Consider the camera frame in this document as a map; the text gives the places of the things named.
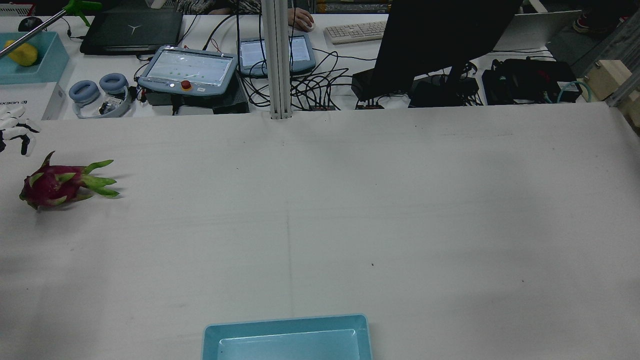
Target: white desk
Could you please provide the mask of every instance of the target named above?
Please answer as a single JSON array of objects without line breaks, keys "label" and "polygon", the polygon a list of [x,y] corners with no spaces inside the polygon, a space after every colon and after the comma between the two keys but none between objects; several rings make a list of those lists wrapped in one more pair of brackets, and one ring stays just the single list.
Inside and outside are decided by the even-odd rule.
[{"label": "white desk", "polygon": [[[0,154],[0,358],[195,360],[208,323],[354,312],[376,360],[639,358],[617,110],[268,117],[59,120]],[[54,149],[115,159],[122,198],[33,211],[22,180]]]},{"label": "white desk", "polygon": [[[193,49],[201,49],[205,41],[207,40],[211,30],[217,25],[224,16],[221,15],[207,15],[199,16],[193,25],[193,28],[183,41],[183,45],[187,45]],[[257,15],[245,15],[241,16],[241,37],[250,38],[258,37],[258,16]],[[378,55],[378,48],[380,47],[380,41],[361,42],[356,44],[344,44],[333,45],[328,42],[323,35],[323,28],[327,26],[352,24],[358,22],[372,22],[381,21],[387,18],[387,15],[314,15],[317,28],[315,31],[309,33],[311,42],[314,47],[325,51],[337,51],[341,56],[355,56],[359,58],[375,58]],[[0,22],[0,31],[15,31],[18,23],[22,18],[20,17],[7,17]],[[71,23],[72,33],[74,36],[83,35],[86,33],[87,27],[78,17],[65,17]],[[183,28],[187,28],[193,16],[185,16],[183,20]],[[110,72],[121,72],[129,80],[129,83],[135,85],[133,81],[134,72],[144,64],[138,61],[134,56],[92,56],[84,55],[79,52],[81,40],[69,39],[67,37],[67,25],[59,20],[53,24],[49,31],[56,31],[60,35],[60,38],[70,55],[69,63],[65,69],[59,84],[64,91],[68,91],[69,88],[80,80],[93,80],[96,83],[103,76]],[[216,32],[214,38],[218,41],[222,51],[236,52],[236,22],[235,19],[230,19]],[[491,61],[494,58],[504,60],[506,58],[524,57],[526,54],[489,54],[485,57],[475,60],[476,65],[480,69],[489,69],[491,67]],[[324,53],[316,52],[316,61],[320,62],[326,55]],[[319,71],[330,70],[333,66],[333,58],[330,58],[324,62]],[[348,74],[353,74],[366,69],[374,67],[374,61],[362,61],[354,59],[340,59],[338,62],[338,68],[349,68]],[[349,79],[344,79],[339,82],[350,83]],[[481,97],[484,97],[484,90],[480,90]],[[335,86],[332,90],[332,99],[343,110],[352,110],[355,107],[357,98],[353,95],[350,86]],[[383,98],[380,103],[386,108],[406,108],[409,99],[406,97],[396,98]],[[256,108],[250,106],[252,111],[268,111],[269,108]],[[180,109],[181,115],[198,115],[198,114],[211,114],[210,109],[205,108],[190,108],[184,106]],[[142,104],[136,102],[125,117],[150,117],[158,115],[171,115],[171,106],[151,106],[148,103]],[[63,109],[60,115],[61,119],[74,119],[76,118],[73,109],[72,101],[67,99],[67,102],[63,105]]]}]

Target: teal cable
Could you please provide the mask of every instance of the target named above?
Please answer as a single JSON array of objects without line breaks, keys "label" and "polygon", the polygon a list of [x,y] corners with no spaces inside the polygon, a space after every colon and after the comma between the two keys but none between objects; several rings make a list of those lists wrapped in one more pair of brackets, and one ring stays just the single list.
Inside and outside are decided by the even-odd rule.
[{"label": "teal cable", "polygon": [[591,102],[591,88],[589,87],[589,85],[583,83],[582,81],[572,81],[570,83],[567,83],[565,86],[562,87],[562,90],[560,90],[560,94],[558,94],[558,98],[556,100],[556,104],[560,102],[560,99],[562,98],[562,94],[564,93],[564,91],[571,85],[574,84],[580,84],[582,86],[584,86],[585,89],[587,89],[587,93],[589,94],[589,98],[587,99],[587,102]]}]

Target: robotic hand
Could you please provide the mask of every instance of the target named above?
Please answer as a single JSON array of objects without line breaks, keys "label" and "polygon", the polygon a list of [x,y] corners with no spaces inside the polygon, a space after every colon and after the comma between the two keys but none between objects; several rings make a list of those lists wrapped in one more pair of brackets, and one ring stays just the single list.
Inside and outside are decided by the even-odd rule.
[{"label": "robotic hand", "polygon": [[31,155],[35,144],[35,137],[31,133],[39,133],[40,127],[29,119],[19,119],[24,115],[24,106],[18,106],[9,110],[5,105],[0,106],[0,152],[6,147],[5,140],[22,139],[22,149],[20,153],[25,156]]}]

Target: person's hand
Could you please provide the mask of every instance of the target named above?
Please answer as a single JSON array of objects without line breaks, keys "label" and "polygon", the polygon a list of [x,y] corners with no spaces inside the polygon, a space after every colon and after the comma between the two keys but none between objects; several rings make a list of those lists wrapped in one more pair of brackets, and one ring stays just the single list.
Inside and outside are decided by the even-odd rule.
[{"label": "person's hand", "polygon": [[314,18],[308,11],[301,8],[288,9],[288,11],[289,16],[287,19],[289,21],[289,25],[302,31],[309,31],[311,24],[314,23]]}]

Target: headphones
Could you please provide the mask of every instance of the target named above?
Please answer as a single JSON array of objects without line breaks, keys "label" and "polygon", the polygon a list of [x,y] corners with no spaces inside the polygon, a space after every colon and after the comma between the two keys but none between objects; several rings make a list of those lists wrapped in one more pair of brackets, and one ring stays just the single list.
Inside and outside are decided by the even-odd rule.
[{"label": "headphones", "polygon": [[117,72],[107,74],[100,79],[100,87],[108,96],[98,109],[100,115],[89,117],[82,115],[81,110],[100,96],[98,86],[91,80],[81,80],[69,89],[69,97],[74,101],[74,113],[79,119],[121,117],[129,110],[129,82],[124,75]]}]

